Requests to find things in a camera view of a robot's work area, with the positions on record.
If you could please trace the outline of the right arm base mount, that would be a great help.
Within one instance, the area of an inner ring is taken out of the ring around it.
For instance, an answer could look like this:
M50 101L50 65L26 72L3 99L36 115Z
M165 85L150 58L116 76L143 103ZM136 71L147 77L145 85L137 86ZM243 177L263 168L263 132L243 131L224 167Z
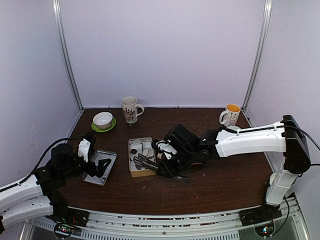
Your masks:
M262 211L259 207L241 210L239 212L239 217L243 227L268 222L276 218L280 218L281 216L282 212L280 210L277 210L276 212Z

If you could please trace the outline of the white cup near arm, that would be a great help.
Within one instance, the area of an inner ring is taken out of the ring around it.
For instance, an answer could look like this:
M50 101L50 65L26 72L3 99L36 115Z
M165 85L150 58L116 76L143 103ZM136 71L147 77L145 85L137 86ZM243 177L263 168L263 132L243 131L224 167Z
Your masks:
M269 180L268 180L268 183L269 183L270 186L273 184L273 181L274 181L275 177L276 177L276 173L274 172L274 173L270 176L270 178L269 178Z

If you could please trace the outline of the metal tongs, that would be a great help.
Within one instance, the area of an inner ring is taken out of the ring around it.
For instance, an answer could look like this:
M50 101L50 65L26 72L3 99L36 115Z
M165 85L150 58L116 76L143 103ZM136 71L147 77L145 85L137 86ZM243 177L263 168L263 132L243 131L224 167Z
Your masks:
M138 156L133 158L133 161L141 167L154 171L158 176L173 178L184 184L189 184L190 182L189 177L180 175L179 171L175 169L168 160L162 160L160 163L156 163L139 153Z

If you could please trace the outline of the white oval chocolate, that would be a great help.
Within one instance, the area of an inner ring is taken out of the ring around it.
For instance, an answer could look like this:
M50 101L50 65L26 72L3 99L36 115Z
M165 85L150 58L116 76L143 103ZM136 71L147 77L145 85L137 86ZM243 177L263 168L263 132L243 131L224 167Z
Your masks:
M145 155L145 156L146 156L148 153L149 153L149 150L148 150L148 149L145 149L145 150L142 151L142 154Z

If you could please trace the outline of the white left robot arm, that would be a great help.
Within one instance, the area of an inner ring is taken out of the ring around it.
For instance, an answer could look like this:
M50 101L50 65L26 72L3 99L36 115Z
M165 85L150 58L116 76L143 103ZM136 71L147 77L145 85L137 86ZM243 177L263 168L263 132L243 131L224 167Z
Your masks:
M72 211L59 188L83 173L101 178L111 163L110 158L98 163L87 160L90 148L87 146L84 153L76 154L70 144L59 144L51 150L51 158L45 166L3 187L0 190L1 232L16 223L41 216L69 221Z

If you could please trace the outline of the dark round chocolate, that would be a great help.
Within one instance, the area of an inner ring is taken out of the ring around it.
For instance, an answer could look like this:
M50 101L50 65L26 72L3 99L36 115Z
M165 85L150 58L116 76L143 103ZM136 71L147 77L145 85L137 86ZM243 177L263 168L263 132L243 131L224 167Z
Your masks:
M133 155L135 155L135 154L137 153L137 150L136 150L136 149L132 149L130 152L131 152Z

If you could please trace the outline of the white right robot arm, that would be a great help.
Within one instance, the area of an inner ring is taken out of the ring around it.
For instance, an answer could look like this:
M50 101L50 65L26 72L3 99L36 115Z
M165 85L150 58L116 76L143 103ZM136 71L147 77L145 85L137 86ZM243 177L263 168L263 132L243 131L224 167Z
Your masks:
M165 156L157 174L167 178L178 176L194 163L241 154L283 153L283 165L269 178L264 201L256 210L258 219L266 221L279 209L298 176L311 167L306 136L293 116L284 115L273 124L237 130L222 126L200 137L178 124L163 139L154 140L152 147Z

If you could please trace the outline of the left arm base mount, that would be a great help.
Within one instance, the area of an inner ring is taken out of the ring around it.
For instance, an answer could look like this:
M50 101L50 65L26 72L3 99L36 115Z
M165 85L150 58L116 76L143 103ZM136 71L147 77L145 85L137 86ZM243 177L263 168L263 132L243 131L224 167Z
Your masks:
M85 210L75 208L68 208L63 216L47 215L46 218L56 223L67 224L72 227L86 227L89 220L90 213Z

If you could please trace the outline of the beige tin box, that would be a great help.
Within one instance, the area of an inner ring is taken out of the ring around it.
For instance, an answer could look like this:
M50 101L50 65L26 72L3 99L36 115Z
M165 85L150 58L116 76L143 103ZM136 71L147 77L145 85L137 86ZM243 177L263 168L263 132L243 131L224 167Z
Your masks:
M156 174L155 150L151 137L133 138L128 141L129 171L133 178Z

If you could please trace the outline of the bear print tin lid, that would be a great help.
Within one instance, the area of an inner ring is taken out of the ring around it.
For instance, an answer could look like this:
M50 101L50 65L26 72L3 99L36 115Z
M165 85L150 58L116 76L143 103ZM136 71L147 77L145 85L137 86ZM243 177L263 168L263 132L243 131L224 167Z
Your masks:
M98 186L104 186L110 175L114 163L116 162L118 154L113 151L106 151L98 149L95 151L91 161L96 165L95 176L90 176L88 173L82 175L84 182L95 184Z

